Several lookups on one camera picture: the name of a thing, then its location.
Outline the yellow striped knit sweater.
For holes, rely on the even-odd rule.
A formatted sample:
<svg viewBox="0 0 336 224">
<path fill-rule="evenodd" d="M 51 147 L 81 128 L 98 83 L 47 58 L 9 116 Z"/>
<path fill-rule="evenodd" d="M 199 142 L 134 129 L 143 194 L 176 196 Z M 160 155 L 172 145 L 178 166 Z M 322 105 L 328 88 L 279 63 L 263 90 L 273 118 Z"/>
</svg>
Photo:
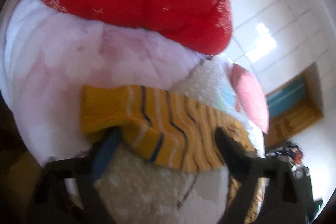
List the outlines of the yellow striped knit sweater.
<svg viewBox="0 0 336 224">
<path fill-rule="evenodd" d="M 88 139 L 119 127 L 119 145 L 150 164 L 176 171 L 227 168 L 214 140 L 218 127 L 258 155 L 248 137 L 238 132 L 241 126 L 225 112 L 183 94 L 135 85 L 83 88 L 81 130 Z"/>
</svg>

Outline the white glossy wardrobe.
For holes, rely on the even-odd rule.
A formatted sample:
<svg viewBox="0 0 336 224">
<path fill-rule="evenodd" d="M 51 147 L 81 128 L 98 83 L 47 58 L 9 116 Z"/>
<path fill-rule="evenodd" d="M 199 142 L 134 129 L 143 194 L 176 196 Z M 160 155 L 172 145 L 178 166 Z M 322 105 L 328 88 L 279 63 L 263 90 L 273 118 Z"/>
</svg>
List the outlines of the white glossy wardrobe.
<svg viewBox="0 0 336 224">
<path fill-rule="evenodd" d="M 316 0 L 231 0 L 233 43 L 227 55 L 252 70 L 270 93 L 310 65 L 322 93 L 335 89 L 335 57 Z"/>
</svg>

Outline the pink pillow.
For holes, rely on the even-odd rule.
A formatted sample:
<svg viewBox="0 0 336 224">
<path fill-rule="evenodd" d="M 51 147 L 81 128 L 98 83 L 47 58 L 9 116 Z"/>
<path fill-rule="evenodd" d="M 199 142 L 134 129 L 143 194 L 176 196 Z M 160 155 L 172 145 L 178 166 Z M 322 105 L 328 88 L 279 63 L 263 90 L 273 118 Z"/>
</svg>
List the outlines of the pink pillow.
<svg viewBox="0 0 336 224">
<path fill-rule="evenodd" d="M 248 119 L 267 134 L 269 131 L 269 109 L 266 96 L 256 76 L 234 63 L 230 81 Z"/>
</svg>

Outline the cluttered dark shelf rack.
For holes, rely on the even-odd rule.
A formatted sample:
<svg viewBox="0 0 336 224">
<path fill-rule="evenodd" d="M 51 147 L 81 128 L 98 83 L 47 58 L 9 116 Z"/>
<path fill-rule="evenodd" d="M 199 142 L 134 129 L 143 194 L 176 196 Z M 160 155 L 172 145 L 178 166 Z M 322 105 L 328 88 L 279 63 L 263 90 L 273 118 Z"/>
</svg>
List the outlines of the cluttered dark shelf rack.
<svg viewBox="0 0 336 224">
<path fill-rule="evenodd" d="M 280 147 L 269 149 L 265 156 L 267 159 L 287 162 L 295 179 L 310 176 L 309 168 L 302 163 L 303 152 L 296 143 L 285 142 Z"/>
</svg>

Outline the pale pink bed sheet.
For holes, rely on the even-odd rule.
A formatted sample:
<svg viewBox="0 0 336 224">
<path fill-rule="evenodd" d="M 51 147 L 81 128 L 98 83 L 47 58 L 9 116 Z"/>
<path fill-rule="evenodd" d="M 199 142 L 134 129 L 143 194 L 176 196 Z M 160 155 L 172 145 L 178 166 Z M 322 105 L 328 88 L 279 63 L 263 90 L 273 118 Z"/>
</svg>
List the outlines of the pale pink bed sheet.
<svg viewBox="0 0 336 224">
<path fill-rule="evenodd" d="M 169 90 L 204 59 L 156 32 L 82 19 L 40 0 L 7 0 L 1 12 L 1 94 L 39 164 L 90 148 L 80 130 L 84 85 Z"/>
</svg>

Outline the brown wooden door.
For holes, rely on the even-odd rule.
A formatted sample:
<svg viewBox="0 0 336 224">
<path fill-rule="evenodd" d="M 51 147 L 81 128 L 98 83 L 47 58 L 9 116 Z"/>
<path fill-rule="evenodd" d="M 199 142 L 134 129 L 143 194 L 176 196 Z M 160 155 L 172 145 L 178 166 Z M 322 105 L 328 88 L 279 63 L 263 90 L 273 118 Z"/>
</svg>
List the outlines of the brown wooden door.
<svg viewBox="0 0 336 224">
<path fill-rule="evenodd" d="M 266 96 L 269 131 L 266 149 L 279 147 L 323 118 L 323 96 L 316 63 L 313 63 Z"/>
</svg>

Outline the patterned quilted bedspread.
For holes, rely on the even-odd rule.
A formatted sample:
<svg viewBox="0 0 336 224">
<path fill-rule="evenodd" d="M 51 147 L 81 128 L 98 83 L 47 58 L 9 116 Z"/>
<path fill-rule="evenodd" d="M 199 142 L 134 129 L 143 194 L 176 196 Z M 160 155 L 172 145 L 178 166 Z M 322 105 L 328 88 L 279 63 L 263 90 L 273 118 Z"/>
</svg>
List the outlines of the patterned quilted bedspread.
<svg viewBox="0 0 336 224">
<path fill-rule="evenodd" d="M 230 83 L 232 67 L 229 61 L 213 57 L 174 90 L 218 106 L 242 122 L 238 132 L 264 156 L 262 131 L 248 120 Z M 119 145 L 93 187 L 118 223 L 216 223 L 240 183 L 226 167 L 185 173 L 150 164 Z"/>
</svg>

